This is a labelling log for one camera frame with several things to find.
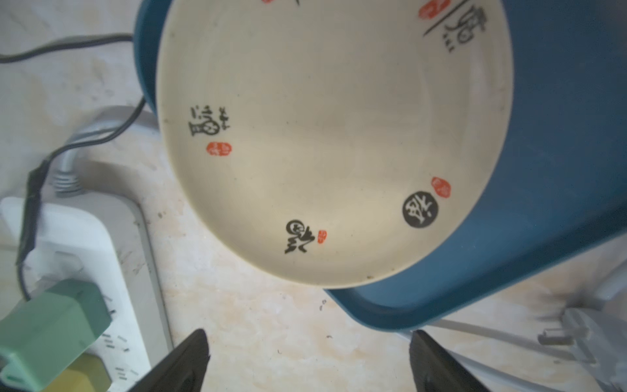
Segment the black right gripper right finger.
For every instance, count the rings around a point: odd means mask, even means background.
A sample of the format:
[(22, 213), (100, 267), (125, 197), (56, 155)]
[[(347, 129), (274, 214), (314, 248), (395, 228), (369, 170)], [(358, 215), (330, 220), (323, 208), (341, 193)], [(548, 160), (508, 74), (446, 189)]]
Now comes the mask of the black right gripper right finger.
[(409, 357), (417, 391), (489, 391), (423, 330), (416, 330), (411, 334)]

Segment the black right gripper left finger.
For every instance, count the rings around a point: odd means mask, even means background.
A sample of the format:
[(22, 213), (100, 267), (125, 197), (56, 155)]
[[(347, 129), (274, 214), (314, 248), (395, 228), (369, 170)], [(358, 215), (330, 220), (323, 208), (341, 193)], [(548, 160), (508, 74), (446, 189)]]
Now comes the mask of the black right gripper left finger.
[(196, 329), (130, 391), (199, 392), (210, 358), (207, 334)]

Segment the green plug adapter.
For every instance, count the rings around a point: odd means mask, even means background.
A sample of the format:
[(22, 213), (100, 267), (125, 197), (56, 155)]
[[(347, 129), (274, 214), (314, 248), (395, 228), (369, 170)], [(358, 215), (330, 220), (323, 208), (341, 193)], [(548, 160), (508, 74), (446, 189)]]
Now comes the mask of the green plug adapter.
[(1, 320), (1, 382), (41, 391), (111, 325), (99, 287), (58, 282)]

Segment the white power strip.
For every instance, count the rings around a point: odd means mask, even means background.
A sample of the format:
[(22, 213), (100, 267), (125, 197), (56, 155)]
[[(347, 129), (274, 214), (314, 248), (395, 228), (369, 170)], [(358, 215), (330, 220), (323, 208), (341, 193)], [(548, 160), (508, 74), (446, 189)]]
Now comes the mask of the white power strip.
[(64, 279), (96, 284), (111, 324), (89, 348), (112, 391), (129, 391), (173, 349), (145, 217), (129, 199), (86, 192), (43, 202), (24, 263), (32, 296)]

